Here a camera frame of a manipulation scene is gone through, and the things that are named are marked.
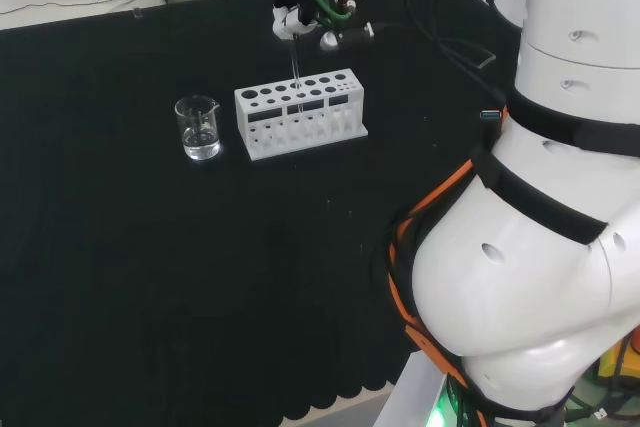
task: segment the lab equipment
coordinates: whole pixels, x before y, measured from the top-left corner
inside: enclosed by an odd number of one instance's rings
[[[350,69],[235,91],[251,160],[363,137],[364,89]]]
[[[215,100],[194,95],[184,97],[175,107],[180,138],[185,153],[194,160],[205,160],[220,152],[220,136],[215,111],[220,107]]]

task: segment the white test tube rack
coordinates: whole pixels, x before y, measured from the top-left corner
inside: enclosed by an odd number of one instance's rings
[[[364,88],[351,69],[235,91],[238,130],[251,160],[364,137]]]

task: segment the water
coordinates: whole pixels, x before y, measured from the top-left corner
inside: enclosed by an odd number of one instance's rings
[[[207,125],[185,130],[182,144],[184,151],[194,160],[210,159],[220,152],[218,132]]]

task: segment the black table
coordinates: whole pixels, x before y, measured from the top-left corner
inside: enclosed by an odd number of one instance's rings
[[[440,15],[487,39],[477,0]],[[492,106],[411,30],[329,56],[312,35],[302,75],[352,68],[369,137],[252,163],[233,90],[290,78],[270,19],[207,0],[0,33],[3,425],[275,426],[397,380],[413,347],[369,261]],[[213,161],[180,143],[191,94],[222,104]]]

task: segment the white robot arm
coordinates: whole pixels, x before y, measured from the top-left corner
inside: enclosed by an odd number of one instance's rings
[[[562,401],[640,324],[635,5],[527,0],[517,94],[492,155],[561,207],[528,211],[513,184],[476,177],[415,257],[422,322],[486,398],[511,409]],[[601,228],[562,231],[565,214]]]

